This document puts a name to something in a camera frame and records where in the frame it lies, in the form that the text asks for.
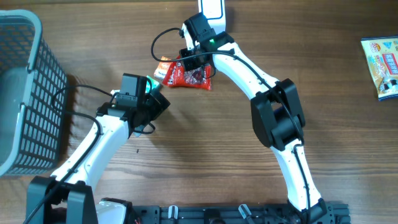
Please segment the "red candy bag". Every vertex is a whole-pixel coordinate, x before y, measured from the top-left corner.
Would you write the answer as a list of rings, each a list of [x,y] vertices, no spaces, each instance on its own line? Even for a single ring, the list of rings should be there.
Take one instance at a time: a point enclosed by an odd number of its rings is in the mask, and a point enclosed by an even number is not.
[[[172,62],[162,84],[168,87],[188,87],[211,90],[211,65],[185,71],[180,62]]]

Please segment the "teal small box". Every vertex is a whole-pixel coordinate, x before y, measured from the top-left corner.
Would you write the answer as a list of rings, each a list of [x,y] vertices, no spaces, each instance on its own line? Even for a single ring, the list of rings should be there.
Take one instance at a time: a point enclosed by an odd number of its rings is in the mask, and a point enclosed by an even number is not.
[[[152,93],[153,91],[159,90],[161,88],[161,84],[151,78],[150,76],[146,76],[147,78],[147,84],[146,84],[146,93]]]

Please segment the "orange small box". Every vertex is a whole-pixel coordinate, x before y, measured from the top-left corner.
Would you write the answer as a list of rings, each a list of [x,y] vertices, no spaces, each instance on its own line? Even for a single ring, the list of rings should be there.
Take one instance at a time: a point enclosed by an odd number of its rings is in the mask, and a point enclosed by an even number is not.
[[[155,72],[154,77],[158,78],[159,80],[163,80],[171,66],[171,62],[164,62],[164,60],[169,60],[167,57],[162,57],[161,62],[159,62]]]

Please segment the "grey plastic basket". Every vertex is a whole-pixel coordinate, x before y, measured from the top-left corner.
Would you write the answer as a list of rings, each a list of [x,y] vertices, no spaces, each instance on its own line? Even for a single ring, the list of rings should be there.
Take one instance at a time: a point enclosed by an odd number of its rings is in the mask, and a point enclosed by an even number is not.
[[[58,163],[67,74],[31,11],[1,11],[1,176],[39,175]]]

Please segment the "yellow snack bag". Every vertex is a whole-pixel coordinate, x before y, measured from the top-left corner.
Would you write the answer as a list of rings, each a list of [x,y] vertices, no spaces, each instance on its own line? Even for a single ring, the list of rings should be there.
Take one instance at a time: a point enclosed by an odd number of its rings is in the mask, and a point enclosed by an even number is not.
[[[397,98],[397,36],[361,39],[377,98]]]

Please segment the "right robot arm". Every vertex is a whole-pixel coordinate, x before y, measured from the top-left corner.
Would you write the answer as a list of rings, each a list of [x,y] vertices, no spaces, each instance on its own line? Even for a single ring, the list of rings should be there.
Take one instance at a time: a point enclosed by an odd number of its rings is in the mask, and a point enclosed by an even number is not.
[[[203,13],[187,19],[180,35],[187,70],[210,64],[244,92],[251,104],[252,127],[258,140],[272,150],[287,185],[288,201],[301,223],[314,223],[325,214],[304,152],[305,118],[292,80],[278,80],[255,65],[226,32],[217,34]]]

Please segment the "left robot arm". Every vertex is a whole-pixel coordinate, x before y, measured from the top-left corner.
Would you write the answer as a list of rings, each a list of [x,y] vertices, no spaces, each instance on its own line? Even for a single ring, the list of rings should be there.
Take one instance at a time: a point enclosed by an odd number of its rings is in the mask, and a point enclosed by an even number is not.
[[[131,136],[152,134],[152,122],[170,103],[151,78],[128,73],[110,95],[68,160],[30,183],[25,223],[142,223],[130,201],[106,197],[96,203],[93,192],[116,151]]]

